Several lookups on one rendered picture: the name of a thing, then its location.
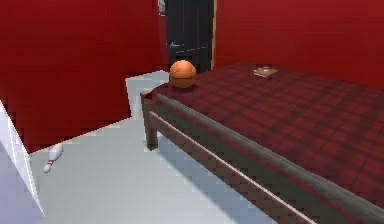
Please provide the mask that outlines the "orange basketball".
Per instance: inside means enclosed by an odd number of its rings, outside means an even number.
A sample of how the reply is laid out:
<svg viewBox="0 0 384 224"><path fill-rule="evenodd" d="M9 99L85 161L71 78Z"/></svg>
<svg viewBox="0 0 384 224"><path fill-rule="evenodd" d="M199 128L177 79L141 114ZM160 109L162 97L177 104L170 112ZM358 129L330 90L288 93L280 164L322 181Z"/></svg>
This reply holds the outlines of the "orange basketball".
<svg viewBox="0 0 384 224"><path fill-rule="evenodd" d="M188 88L195 83L196 68L187 60L179 60L170 67L169 76L174 86Z"/></svg>

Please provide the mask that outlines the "black room door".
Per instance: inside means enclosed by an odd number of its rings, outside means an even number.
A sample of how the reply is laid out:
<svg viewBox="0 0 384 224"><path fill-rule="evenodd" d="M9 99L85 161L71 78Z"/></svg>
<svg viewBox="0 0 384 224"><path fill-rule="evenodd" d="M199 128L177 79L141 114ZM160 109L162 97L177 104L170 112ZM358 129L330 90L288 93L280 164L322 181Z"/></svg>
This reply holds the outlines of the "black room door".
<svg viewBox="0 0 384 224"><path fill-rule="evenodd" d="M211 69L213 9L214 0L165 0L168 66L187 60L198 73Z"/></svg>

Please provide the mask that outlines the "small brown book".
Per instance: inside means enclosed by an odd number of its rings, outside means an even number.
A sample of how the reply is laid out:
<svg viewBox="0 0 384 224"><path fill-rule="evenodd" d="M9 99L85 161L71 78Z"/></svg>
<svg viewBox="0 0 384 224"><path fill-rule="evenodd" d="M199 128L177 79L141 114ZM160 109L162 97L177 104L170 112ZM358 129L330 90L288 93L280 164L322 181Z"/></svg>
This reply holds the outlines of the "small brown book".
<svg viewBox="0 0 384 224"><path fill-rule="evenodd" d="M277 69L271 68L271 67L260 67L254 70L254 74L262 78L268 78L271 75L275 74L276 72L277 72Z"/></svg>

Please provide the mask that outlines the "bed with red plaid cover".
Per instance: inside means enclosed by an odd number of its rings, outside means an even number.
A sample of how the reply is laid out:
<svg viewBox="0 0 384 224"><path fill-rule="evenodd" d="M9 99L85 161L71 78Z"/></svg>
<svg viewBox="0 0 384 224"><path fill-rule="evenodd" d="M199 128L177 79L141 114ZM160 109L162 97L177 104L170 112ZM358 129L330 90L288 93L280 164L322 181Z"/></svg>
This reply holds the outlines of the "bed with red plaid cover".
<svg viewBox="0 0 384 224"><path fill-rule="evenodd" d="M278 224L384 224L384 90L254 63L141 95L164 136Z"/></svg>

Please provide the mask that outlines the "white bowling pin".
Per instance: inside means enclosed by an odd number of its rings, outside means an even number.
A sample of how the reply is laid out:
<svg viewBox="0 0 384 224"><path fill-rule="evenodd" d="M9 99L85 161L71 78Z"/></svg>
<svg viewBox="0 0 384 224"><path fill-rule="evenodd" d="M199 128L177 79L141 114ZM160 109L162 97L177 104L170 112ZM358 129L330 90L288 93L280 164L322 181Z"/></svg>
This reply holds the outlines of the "white bowling pin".
<svg viewBox="0 0 384 224"><path fill-rule="evenodd" d="M48 161L46 165L43 168L44 173L49 173L53 164L61 157L63 153L63 144L58 143L54 145L49 151L48 151Z"/></svg>

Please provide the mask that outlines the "white cupboard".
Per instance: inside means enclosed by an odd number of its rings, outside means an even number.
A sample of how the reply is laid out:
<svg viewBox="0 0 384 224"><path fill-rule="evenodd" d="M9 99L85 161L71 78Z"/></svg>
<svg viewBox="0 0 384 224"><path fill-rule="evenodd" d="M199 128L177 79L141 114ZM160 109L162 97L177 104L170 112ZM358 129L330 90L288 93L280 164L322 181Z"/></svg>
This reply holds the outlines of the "white cupboard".
<svg viewBox="0 0 384 224"><path fill-rule="evenodd" d="M0 224L38 224L44 217L30 157L0 100Z"/></svg>

